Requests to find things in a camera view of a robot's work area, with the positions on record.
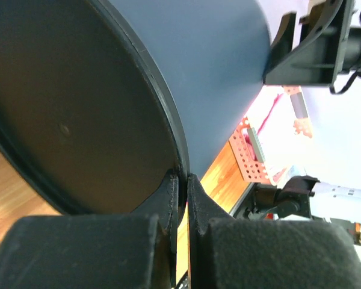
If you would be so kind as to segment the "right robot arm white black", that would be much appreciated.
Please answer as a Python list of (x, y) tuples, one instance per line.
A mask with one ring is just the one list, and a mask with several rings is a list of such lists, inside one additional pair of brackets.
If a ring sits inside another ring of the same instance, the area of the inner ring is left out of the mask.
[(318, 85), (300, 93), (292, 101), (282, 86), (266, 85), (248, 110), (268, 179), (283, 185), (283, 170), (296, 166), (319, 179), (315, 216), (361, 222), (361, 81), (340, 96)]

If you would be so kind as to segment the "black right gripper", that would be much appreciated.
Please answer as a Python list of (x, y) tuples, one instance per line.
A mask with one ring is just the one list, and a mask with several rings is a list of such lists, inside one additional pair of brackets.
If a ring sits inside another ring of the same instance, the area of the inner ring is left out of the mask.
[(265, 85), (335, 86), (338, 75), (352, 73), (345, 87), (361, 79), (360, 26), (351, 26), (354, 1), (325, 1), (301, 20), (301, 40), (292, 47), (296, 12), (283, 15), (271, 44)]

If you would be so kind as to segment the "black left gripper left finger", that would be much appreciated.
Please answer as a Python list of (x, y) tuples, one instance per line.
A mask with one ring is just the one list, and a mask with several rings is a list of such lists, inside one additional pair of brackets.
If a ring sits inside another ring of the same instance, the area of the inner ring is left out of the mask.
[(129, 214), (28, 216), (0, 244), (0, 288), (171, 288), (179, 180)]

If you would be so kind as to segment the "large dark blue cylindrical container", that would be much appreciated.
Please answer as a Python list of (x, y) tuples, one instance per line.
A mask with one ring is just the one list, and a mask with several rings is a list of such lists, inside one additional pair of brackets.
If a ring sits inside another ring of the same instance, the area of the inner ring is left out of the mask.
[(258, 1), (0, 1), (0, 150), (64, 214), (203, 176), (262, 87)]

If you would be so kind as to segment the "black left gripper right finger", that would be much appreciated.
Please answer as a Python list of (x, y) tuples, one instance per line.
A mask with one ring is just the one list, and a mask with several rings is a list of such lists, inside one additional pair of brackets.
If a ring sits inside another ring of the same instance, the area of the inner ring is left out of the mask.
[(338, 225), (238, 220), (188, 179), (191, 288), (361, 288), (361, 261)]

